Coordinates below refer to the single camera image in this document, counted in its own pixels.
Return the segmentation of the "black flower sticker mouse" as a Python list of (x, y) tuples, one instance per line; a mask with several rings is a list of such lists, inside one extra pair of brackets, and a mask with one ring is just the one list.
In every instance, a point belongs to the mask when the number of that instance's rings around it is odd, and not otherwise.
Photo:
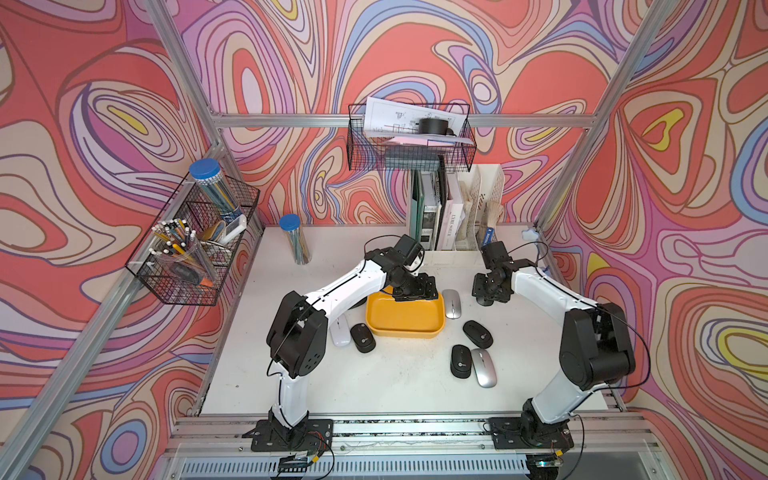
[(357, 323), (350, 329), (352, 341), (356, 349), (363, 354), (372, 352), (376, 348), (375, 337), (365, 323)]

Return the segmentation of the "white mouse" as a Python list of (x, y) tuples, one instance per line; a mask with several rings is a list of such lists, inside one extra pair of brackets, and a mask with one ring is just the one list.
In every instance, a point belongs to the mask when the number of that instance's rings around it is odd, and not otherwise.
[(329, 334), (333, 345), (343, 348), (352, 343), (352, 336), (346, 315), (341, 314), (329, 324)]

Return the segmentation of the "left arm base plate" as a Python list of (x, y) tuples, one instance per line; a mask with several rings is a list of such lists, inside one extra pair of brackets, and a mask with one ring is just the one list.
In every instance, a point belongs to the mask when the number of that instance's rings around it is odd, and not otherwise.
[(332, 445), (333, 431), (331, 419), (305, 418), (296, 427), (289, 428), (269, 418), (259, 420), (242, 437), (251, 440), (253, 452), (317, 452)]

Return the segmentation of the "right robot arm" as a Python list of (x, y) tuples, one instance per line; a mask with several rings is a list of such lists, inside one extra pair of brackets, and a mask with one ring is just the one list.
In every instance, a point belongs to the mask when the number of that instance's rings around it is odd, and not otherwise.
[(506, 303), (517, 294), (561, 327), (559, 371), (523, 407), (523, 417), (531, 426), (567, 421), (593, 393), (609, 389), (635, 371), (634, 346), (621, 307), (566, 288), (530, 259), (513, 259), (501, 241), (483, 246), (480, 252), (487, 271), (473, 279), (472, 296), (478, 304)]

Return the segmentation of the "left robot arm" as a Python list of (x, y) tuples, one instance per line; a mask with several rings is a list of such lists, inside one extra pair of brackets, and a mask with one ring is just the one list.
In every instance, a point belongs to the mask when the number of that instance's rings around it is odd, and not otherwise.
[(435, 278), (419, 272), (421, 244), (408, 235), (391, 247), (373, 249), (345, 275), (307, 294), (288, 292), (278, 307), (266, 337), (270, 350), (269, 376), (279, 377), (270, 418), (291, 431), (308, 417), (307, 382), (322, 361), (328, 327), (367, 297), (389, 288), (397, 303), (437, 300)]

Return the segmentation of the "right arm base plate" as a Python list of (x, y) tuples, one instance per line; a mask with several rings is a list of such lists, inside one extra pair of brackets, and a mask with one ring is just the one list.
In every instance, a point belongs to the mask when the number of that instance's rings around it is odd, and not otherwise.
[(568, 421), (546, 424), (524, 413), (516, 417), (491, 417), (487, 426), (496, 450), (566, 452), (574, 447)]

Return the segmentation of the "black slim mouse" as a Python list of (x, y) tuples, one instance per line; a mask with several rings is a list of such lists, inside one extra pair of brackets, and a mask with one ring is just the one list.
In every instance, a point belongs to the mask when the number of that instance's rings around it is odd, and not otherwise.
[(475, 320), (466, 321), (462, 330), (468, 339), (480, 349), (488, 349), (494, 343), (491, 332)]

